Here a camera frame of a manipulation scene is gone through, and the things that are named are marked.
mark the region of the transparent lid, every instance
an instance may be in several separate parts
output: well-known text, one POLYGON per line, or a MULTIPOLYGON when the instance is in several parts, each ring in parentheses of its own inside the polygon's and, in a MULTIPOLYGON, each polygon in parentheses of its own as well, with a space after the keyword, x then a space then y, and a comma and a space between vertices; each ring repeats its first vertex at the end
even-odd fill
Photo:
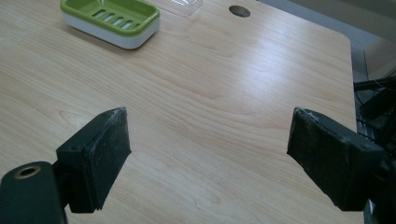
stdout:
POLYGON ((190 16, 200 7, 203 0, 146 0, 157 7, 173 12, 179 16, 190 16))

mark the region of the green tray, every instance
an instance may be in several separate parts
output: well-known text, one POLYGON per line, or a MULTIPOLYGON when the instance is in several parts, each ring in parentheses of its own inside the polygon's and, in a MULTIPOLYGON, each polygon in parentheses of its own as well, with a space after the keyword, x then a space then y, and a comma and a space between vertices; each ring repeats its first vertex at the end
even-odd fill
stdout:
POLYGON ((158 8, 141 0, 62 0, 61 10, 114 34, 129 37, 141 35, 160 17, 158 8))

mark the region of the green soap dish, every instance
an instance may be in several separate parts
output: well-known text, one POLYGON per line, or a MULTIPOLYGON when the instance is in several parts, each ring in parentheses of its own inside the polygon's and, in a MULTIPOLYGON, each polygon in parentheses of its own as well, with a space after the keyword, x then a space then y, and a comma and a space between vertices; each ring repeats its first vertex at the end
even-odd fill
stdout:
POLYGON ((141 0, 62 0, 66 22, 124 49, 136 49, 160 27, 160 10, 141 0))

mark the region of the light wood tabletop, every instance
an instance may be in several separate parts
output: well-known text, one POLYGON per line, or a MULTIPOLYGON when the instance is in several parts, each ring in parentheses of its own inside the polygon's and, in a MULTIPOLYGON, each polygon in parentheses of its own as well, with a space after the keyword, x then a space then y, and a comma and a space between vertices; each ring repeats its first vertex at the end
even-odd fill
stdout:
POLYGON ((58 0, 0 1, 0 176, 126 106, 133 153, 104 209, 66 207, 69 223, 362 223, 286 154, 295 106, 355 130, 348 39, 254 0, 161 13, 125 50, 68 26, 58 0))

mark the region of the grommet hole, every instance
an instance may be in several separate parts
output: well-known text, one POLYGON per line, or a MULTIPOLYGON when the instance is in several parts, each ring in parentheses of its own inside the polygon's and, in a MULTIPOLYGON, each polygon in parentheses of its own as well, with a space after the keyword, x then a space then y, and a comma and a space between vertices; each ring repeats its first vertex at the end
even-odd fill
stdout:
POLYGON ((32 175, 37 174, 38 172, 40 172, 41 168, 39 166, 28 166, 28 167, 24 167, 22 169, 20 169, 16 174, 15 174, 15 178, 17 179, 24 179, 24 178, 28 178, 32 175))
POLYGON ((229 9, 231 13, 233 13, 235 16, 243 17, 243 18, 250 16, 250 11, 245 7, 230 6, 229 9))

